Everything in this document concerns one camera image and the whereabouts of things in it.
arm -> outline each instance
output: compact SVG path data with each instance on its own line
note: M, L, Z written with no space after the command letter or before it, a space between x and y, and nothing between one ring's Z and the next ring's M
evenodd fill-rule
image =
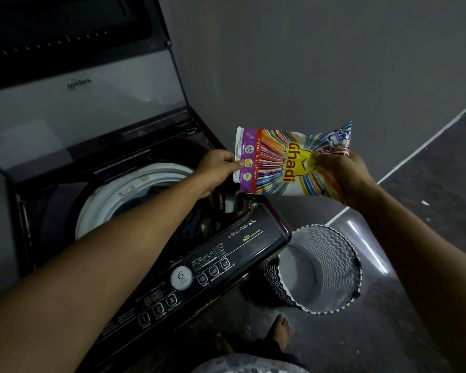
M379 187L359 156L316 157L368 223L444 356L466 372L466 254Z
M99 226L0 295L0 372L73 372L199 198L243 163L213 150L188 178Z

washing machine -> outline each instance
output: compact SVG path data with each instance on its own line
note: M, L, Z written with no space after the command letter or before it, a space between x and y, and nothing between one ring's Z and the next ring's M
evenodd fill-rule
M0 172L26 276L224 146L187 102L157 0L22 1L0 4ZM123 370L279 253L289 228L237 191L197 202L78 371Z

foot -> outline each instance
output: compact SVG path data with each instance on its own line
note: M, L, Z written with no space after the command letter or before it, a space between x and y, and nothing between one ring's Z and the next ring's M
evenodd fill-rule
M283 315L278 315L273 323L272 326L272 335L268 334L268 337L273 338L275 341L278 342L280 345L281 352L285 352L287 350L288 342L292 337L293 330L290 327L290 323L288 323L288 319L286 319Z
M233 348L231 348L230 343L224 338L223 334L217 333L217 335L212 338L212 345L219 352L222 352L225 355L232 355L235 353Z

laundry basket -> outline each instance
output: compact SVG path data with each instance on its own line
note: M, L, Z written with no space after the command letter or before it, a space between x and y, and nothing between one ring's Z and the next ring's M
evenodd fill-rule
M354 247L325 225L297 229L264 277L288 306L311 314L340 311L360 296L362 270Z

ghadi detergent packet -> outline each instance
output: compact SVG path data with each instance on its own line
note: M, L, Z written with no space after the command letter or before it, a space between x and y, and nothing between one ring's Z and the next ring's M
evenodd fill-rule
M348 155L351 125L309 136L239 127L235 159L245 160L245 166L233 174L233 180L240 183L240 192L323 195L342 201L340 185L331 172L317 164L312 153Z

